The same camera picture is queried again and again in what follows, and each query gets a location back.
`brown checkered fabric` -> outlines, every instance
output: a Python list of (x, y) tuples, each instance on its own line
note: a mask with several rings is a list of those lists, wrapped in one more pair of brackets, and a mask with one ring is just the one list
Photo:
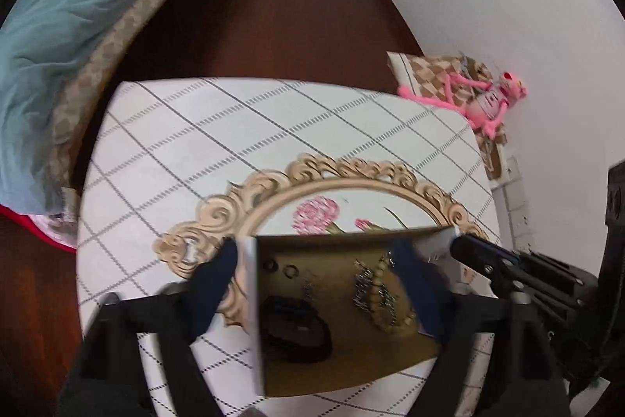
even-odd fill
[[(493, 75), (483, 63), (464, 56), (417, 57), (415, 55), (389, 53), (389, 59), (399, 84), (408, 85), (417, 96), (426, 98), (437, 97), (442, 101), (446, 101), (445, 78), (448, 73), (452, 72), (460, 73), (470, 80), (493, 82)], [(453, 93), (453, 101), (458, 107), (473, 100), (476, 95), (475, 90), (466, 85), (452, 85), (451, 91)], [(503, 165), (499, 159), (496, 143), (505, 145), (507, 142), (504, 125), (500, 124), (497, 128), (494, 141), (486, 137), (482, 130), (477, 130), (475, 137), (477, 146), (482, 154), (488, 178), (500, 178)]]

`fabric tag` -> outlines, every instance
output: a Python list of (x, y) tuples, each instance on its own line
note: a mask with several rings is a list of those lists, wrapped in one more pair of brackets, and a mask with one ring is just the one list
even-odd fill
[(78, 222), (78, 195), (71, 187), (62, 187), (63, 193), (63, 220), (66, 223)]

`table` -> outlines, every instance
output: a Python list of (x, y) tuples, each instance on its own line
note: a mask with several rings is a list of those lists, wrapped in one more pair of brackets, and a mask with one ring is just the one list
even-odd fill
[[(304, 82), (124, 83), (107, 109), (82, 197), (80, 320), (85, 327), (107, 292), (143, 297), (181, 281), (225, 234), (393, 229), (451, 217), (499, 244), (476, 140), (455, 112)], [(242, 320), (244, 304), (232, 285), (223, 314), (193, 344), (226, 416), (251, 404), (270, 417), (404, 415), (433, 363), (332, 393), (259, 397), (249, 338), (225, 326)], [(491, 339), (476, 340), (458, 415), (474, 407)], [(153, 338), (139, 342), (155, 408), (172, 415)]]

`ornate frame print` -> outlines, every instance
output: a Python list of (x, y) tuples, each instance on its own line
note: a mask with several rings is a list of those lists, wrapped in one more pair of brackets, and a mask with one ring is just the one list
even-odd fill
[[(252, 173), (226, 194), (212, 195), (198, 204), (197, 219), (175, 225), (154, 242), (159, 260), (177, 275), (189, 278), (198, 264), (210, 260), (226, 236), (254, 236), (263, 222), (282, 206), (312, 193), (335, 189), (371, 189), (404, 198), (423, 209), (439, 226), (457, 225), (462, 233), (487, 239), (471, 222), (464, 206), (429, 181), (420, 181), (403, 163), (362, 159), (332, 159), (301, 154), (284, 172)], [(195, 249), (192, 261), (189, 247)], [(239, 264), (220, 305), (227, 326), (245, 323), (245, 265)]]

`red fabric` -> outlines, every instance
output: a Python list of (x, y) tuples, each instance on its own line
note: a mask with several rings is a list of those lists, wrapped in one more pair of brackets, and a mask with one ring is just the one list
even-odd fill
[(60, 242), (53, 241), (48, 236), (45, 235), (41, 230), (37, 228), (37, 225), (32, 222), (28, 216), (18, 214), (17, 212), (13, 212), (11, 209), (7, 209), (4, 206), (0, 206), (0, 214), (4, 214), (9, 219), (12, 219), (18, 225), (23, 226), (25, 229), (36, 235), (42, 241), (47, 242), (58, 249), (62, 249), (63, 251), (68, 251), (70, 253), (76, 253), (76, 249), (73, 247), (66, 246), (65, 244), (61, 244)]

